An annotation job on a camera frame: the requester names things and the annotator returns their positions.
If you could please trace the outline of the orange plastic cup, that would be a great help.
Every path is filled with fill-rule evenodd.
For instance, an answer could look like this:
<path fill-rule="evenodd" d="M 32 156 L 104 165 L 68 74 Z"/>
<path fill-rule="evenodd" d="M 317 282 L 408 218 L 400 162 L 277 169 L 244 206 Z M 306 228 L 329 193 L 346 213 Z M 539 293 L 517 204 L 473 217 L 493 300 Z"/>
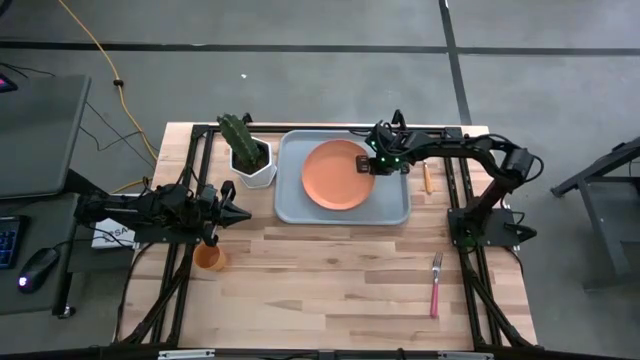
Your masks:
<path fill-rule="evenodd" d="M 227 257 L 220 247 L 210 247 L 202 243 L 194 250 L 193 262 L 204 270 L 221 271 L 226 265 Z"/>

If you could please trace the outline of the silver metal bracket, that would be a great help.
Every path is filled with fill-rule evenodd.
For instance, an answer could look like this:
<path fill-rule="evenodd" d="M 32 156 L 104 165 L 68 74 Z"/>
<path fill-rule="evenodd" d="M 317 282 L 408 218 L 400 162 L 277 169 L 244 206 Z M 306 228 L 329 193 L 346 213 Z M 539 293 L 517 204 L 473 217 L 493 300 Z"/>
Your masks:
<path fill-rule="evenodd" d="M 160 351 L 157 360 L 212 360 L 215 356 L 214 349 L 175 349 Z"/>
<path fill-rule="evenodd" d="M 494 355 L 479 352 L 440 351 L 438 360 L 494 360 Z"/>

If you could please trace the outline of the black computer mouse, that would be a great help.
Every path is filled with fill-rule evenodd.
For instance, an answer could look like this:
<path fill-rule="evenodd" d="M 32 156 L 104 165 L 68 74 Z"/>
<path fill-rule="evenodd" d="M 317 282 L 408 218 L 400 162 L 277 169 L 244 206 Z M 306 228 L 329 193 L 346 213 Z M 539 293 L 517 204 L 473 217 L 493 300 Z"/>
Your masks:
<path fill-rule="evenodd" d="M 36 251 L 19 272 L 18 291 L 30 294 L 39 290 L 58 262 L 59 257 L 59 252 L 53 247 Z"/>

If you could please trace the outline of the orange round plate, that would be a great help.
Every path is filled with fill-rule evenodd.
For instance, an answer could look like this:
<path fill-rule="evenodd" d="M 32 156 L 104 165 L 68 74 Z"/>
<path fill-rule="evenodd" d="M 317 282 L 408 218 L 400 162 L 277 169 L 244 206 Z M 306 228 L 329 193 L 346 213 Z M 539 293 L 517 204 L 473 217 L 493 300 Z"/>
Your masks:
<path fill-rule="evenodd" d="M 372 193 L 375 178 L 357 171 L 358 156 L 368 159 L 366 150 L 349 140 L 330 140 L 315 147 L 301 171 L 306 194 L 329 210 L 350 210 L 362 204 Z"/>

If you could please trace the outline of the grey plastic tray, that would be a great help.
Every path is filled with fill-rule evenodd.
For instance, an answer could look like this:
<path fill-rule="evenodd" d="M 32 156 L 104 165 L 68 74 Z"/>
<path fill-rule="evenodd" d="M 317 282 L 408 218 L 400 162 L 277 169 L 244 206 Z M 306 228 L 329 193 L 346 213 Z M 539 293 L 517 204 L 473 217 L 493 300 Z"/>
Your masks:
<path fill-rule="evenodd" d="M 336 139 L 366 146 L 362 137 L 346 130 L 294 130 L 282 137 L 274 195 L 274 209 L 279 219 L 298 225 L 394 226 L 406 222 L 411 199 L 407 177 L 399 173 L 377 176 L 371 195 L 350 210 L 329 210 L 311 200 L 303 189 L 304 161 L 314 148 Z"/>

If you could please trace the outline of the black keyboard blue backlight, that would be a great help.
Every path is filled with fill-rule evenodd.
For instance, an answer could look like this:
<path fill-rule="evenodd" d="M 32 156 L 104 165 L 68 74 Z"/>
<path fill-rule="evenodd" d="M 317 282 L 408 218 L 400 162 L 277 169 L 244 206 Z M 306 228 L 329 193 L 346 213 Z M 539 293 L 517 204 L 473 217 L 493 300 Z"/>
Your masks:
<path fill-rule="evenodd" d="M 0 270 L 15 267 L 29 221 L 24 215 L 0 216 Z"/>

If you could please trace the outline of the dark grey flat monitor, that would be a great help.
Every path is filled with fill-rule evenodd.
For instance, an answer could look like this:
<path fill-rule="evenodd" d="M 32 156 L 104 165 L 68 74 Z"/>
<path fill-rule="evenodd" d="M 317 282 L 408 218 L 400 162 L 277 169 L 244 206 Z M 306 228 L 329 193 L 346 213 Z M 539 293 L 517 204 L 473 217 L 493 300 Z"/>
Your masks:
<path fill-rule="evenodd" d="M 69 190 L 85 102 L 86 75 L 36 78 L 0 93 L 0 199 Z"/>

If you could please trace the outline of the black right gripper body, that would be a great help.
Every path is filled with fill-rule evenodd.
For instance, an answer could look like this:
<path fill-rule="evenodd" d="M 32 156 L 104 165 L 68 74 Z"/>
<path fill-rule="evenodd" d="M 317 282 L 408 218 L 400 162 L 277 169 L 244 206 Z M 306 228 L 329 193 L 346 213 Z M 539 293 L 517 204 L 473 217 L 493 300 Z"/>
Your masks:
<path fill-rule="evenodd" d="M 389 176 L 396 172 L 407 175 L 411 166 L 407 160 L 408 154 L 408 151 L 390 152 L 380 149 L 368 159 L 369 173 L 375 176 Z"/>

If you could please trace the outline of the black metal stand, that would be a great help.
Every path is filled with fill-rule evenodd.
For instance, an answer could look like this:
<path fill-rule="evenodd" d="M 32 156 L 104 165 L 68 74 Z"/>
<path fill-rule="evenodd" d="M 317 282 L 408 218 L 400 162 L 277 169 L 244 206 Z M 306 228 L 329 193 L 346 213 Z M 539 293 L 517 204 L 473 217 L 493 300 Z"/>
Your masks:
<path fill-rule="evenodd" d="M 592 228 L 604 243 L 613 273 L 583 285 L 586 291 L 640 285 L 640 265 L 629 261 L 625 247 L 640 249 L 640 175 L 613 176 L 612 171 L 640 160 L 640 136 L 623 142 L 590 166 L 551 189 L 561 198 L 569 191 L 580 192 Z"/>

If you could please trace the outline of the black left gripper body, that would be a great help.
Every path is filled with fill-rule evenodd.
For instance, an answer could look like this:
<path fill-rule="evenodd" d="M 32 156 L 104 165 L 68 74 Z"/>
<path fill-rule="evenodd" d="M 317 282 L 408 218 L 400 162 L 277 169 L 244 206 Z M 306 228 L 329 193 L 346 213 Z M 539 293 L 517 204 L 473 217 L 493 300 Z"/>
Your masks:
<path fill-rule="evenodd" d="M 227 215 L 224 214 L 227 204 L 235 197 L 235 186 L 231 180 L 225 180 L 219 189 L 212 184 L 204 186 L 198 196 L 201 220 L 202 242 L 209 247 L 217 245 L 216 229 L 225 227 Z"/>

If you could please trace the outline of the green cactus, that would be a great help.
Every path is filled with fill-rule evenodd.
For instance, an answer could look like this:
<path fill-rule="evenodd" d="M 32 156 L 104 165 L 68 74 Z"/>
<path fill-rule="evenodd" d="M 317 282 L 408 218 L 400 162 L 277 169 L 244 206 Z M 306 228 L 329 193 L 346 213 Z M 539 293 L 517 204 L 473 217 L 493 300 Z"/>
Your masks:
<path fill-rule="evenodd" d="M 223 114 L 217 117 L 220 132 L 237 161 L 242 164 L 245 172 L 255 172 L 261 159 L 261 152 L 251 137 L 249 130 L 236 115 Z"/>

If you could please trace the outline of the white faceted plant pot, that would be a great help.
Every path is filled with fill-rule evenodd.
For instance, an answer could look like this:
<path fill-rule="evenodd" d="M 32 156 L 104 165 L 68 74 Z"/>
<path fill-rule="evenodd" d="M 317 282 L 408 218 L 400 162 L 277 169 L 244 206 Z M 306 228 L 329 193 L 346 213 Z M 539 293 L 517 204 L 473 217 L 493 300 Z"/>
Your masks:
<path fill-rule="evenodd" d="M 271 185 L 277 173 L 277 166 L 274 160 L 274 152 L 270 143 L 253 137 L 258 149 L 265 158 L 265 165 L 252 174 L 245 173 L 240 168 L 240 162 L 233 150 L 230 150 L 229 165 L 232 172 L 236 173 L 244 185 L 249 189 L 262 189 Z"/>

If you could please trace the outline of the black side desk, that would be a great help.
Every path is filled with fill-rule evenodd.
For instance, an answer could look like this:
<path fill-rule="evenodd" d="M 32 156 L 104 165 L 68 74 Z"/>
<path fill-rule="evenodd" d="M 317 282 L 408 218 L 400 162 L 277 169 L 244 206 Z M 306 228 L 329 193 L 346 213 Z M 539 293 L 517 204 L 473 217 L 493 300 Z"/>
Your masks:
<path fill-rule="evenodd" d="M 19 233 L 15 266 L 4 269 L 0 263 L 0 316 L 49 311 L 58 318 L 69 318 L 75 314 L 75 308 L 68 300 L 75 274 L 127 267 L 132 258 L 130 249 L 92 248 L 94 225 L 81 225 L 74 218 L 78 197 L 96 188 L 82 175 L 70 171 L 59 194 L 0 199 L 0 218 L 28 218 L 24 230 Z M 20 292 L 20 268 L 36 252 L 49 247 L 56 249 L 59 258 L 42 287 L 29 294 Z"/>

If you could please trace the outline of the white labelled box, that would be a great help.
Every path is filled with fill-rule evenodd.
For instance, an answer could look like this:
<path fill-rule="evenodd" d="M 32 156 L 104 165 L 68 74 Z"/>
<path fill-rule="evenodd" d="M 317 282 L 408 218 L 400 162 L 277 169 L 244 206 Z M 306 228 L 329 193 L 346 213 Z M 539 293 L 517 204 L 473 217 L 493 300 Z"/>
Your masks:
<path fill-rule="evenodd" d="M 106 219 L 97 222 L 94 226 L 91 247 L 93 249 L 112 249 L 128 247 L 135 249 L 135 232 L 126 226 L 112 220 Z"/>

